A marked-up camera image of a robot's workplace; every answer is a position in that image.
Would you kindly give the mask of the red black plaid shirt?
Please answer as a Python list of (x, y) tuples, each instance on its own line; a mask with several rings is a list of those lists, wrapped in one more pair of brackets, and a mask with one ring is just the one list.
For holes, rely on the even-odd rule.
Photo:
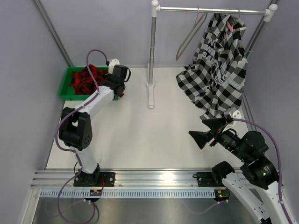
[[(98, 86), (100, 86), (101, 83), (106, 79), (106, 76), (108, 76), (108, 71), (105, 69), (97, 68), (96, 66), (91, 64), (89, 65), (89, 68)], [(70, 87), (73, 87), (75, 95), (90, 96), (97, 90), (94, 80), (91, 77), (87, 67), (84, 67), (79, 72), (71, 72)]]

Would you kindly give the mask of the metal clothes hanger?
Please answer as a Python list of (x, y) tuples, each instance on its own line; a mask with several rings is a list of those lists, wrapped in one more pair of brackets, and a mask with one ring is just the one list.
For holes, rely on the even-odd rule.
[(195, 35), (198, 33), (198, 31), (201, 29), (201, 27), (205, 23), (206, 19), (207, 19), (207, 13), (204, 13), (199, 17), (199, 9), (198, 9), (197, 17), (194, 22), (194, 25), (191, 28), (190, 32), (186, 35), (186, 37), (184, 38), (182, 43), (180, 44), (180, 46), (176, 52), (175, 61), (178, 61), (179, 58), (182, 56), (182, 54), (184, 53), (184, 51), (186, 50), (186, 48), (188, 47), (190, 42), (193, 40)]

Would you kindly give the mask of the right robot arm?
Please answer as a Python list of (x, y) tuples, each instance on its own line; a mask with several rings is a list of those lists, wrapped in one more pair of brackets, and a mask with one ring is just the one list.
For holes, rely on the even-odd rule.
[(259, 197), (244, 185), (234, 168), (226, 161), (212, 167), (211, 179), (216, 185), (230, 190), (250, 213), (257, 224), (295, 224), (297, 221), (282, 192), (282, 167), (280, 151), (273, 136), (263, 127), (248, 131), (239, 138), (232, 125), (236, 122), (250, 124), (239, 115), (206, 119), (202, 123), (207, 132), (189, 131), (200, 149), (206, 144), (220, 144), (237, 157), (243, 165), (240, 170), (245, 179), (255, 187)]

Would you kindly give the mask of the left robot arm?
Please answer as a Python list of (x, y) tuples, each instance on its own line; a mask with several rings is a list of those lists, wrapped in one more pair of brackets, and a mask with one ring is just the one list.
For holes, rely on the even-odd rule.
[(75, 108), (66, 107), (62, 110), (55, 141), (58, 148), (75, 155), (78, 163), (78, 172), (74, 176), (75, 187), (105, 184), (90, 147), (93, 138), (92, 119), (108, 103), (123, 96), (125, 83), (130, 76), (128, 67), (113, 65), (111, 72), (105, 75), (91, 96)]

